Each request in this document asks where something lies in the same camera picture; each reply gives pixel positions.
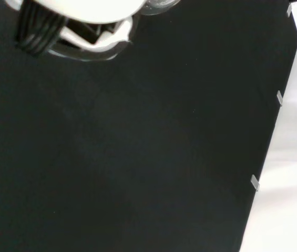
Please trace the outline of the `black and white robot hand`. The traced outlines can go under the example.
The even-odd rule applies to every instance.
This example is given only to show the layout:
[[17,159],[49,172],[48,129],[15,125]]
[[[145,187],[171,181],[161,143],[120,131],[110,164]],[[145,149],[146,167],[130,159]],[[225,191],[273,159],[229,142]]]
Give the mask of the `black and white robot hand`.
[[16,47],[39,57],[115,58],[131,42],[145,1],[6,1],[18,12]]

